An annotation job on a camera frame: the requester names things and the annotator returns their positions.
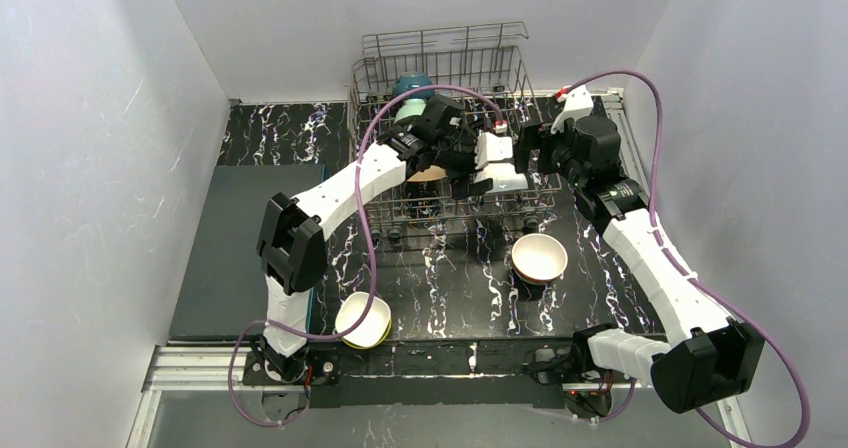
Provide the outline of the cream white round bowl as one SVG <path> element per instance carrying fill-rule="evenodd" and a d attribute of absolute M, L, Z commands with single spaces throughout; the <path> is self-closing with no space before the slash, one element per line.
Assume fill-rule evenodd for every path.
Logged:
<path fill-rule="evenodd" d="M 446 170 L 439 166 L 430 166 L 427 169 L 413 174 L 407 179 L 409 183 L 425 183 L 440 180 L 447 176 Z"/>

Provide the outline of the green celadon bowl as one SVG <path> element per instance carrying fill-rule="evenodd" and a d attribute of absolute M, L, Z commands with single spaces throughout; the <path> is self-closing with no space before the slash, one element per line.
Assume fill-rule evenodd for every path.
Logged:
<path fill-rule="evenodd" d="M 421 98 L 407 98 L 397 110 L 394 124 L 402 124 L 406 119 L 420 116 L 425 110 L 427 101 Z"/>

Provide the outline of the white ribbed bowl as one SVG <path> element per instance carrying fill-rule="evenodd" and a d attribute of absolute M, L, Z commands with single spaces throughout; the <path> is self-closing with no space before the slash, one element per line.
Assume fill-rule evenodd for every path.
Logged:
<path fill-rule="evenodd" d="M 487 193 L 504 193 L 522 191 L 529 188 L 529 181 L 524 173 L 517 173 L 511 163 L 490 163 L 477 176 L 477 181 L 490 181 L 491 187 Z"/>

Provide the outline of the tan interior dark bowl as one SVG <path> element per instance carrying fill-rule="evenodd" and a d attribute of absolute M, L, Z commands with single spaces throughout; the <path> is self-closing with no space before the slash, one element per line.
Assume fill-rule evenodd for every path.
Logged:
<path fill-rule="evenodd" d="M 410 96 L 410 99 L 428 100 L 435 95 L 435 90 L 432 89 L 433 85 L 433 81 L 424 73 L 405 72 L 402 73 L 395 81 L 391 95 L 395 98 L 417 88 L 426 87 L 426 90 L 413 93 Z"/>

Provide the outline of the orange striped bowl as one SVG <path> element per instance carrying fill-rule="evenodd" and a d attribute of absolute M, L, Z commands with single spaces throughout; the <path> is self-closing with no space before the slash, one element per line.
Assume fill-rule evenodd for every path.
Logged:
<path fill-rule="evenodd" d="M 519 238 L 511 248 L 511 266 L 524 281 L 547 284 L 565 272 L 569 258 L 557 239 L 543 233 Z"/>

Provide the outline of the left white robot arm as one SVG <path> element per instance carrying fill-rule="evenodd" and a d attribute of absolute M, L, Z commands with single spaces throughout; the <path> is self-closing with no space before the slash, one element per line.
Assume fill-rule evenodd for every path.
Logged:
<path fill-rule="evenodd" d="M 274 195 L 266 206 L 257 254 L 268 289 L 263 338 L 289 358 L 309 341 L 328 336 L 306 332 L 312 288 L 327 269 L 326 243 L 336 228 L 383 192 L 431 166 L 467 177 L 477 168 L 476 136 L 461 103 L 435 94 L 419 114 L 397 116 L 391 128 L 375 132 L 389 111 L 384 106 L 366 129 L 351 164 L 294 197 Z"/>

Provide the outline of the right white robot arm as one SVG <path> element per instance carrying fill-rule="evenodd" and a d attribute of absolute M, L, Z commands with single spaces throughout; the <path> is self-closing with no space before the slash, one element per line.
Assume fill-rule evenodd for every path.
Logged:
<path fill-rule="evenodd" d="M 650 300 L 666 340 L 637 336 L 604 323 L 576 332 L 557 363 L 567 374 L 616 371 L 650 384 L 664 405 L 685 413 L 747 392 L 763 336 L 730 314 L 680 272 L 643 187 L 619 158 L 621 137 L 603 116 L 585 116 L 562 130 L 550 124 L 521 127 L 513 148 L 517 172 L 538 155 L 543 174 L 558 174 L 572 188 L 579 213 L 627 265 Z"/>

